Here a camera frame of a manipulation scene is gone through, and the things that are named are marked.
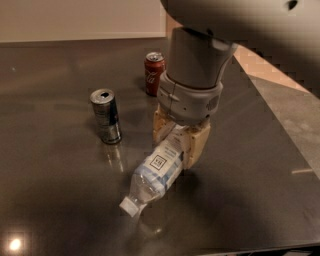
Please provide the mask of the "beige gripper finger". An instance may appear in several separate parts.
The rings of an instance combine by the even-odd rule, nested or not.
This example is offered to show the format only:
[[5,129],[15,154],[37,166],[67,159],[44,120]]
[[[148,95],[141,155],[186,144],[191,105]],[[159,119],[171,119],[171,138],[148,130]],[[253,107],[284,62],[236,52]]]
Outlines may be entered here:
[[209,119],[183,130],[183,168],[190,169],[200,158],[211,131]]
[[175,122],[158,106],[153,116],[153,142],[159,144],[175,127]]

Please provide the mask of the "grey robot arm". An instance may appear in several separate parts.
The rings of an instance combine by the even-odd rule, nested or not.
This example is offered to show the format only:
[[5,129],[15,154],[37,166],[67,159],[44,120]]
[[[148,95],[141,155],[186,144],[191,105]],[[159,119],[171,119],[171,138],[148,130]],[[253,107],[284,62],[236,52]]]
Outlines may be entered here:
[[182,135],[184,169],[194,165],[217,111],[227,62],[241,45],[317,96],[320,92],[320,0],[160,0],[180,24],[172,31],[160,77],[154,139],[173,124]]

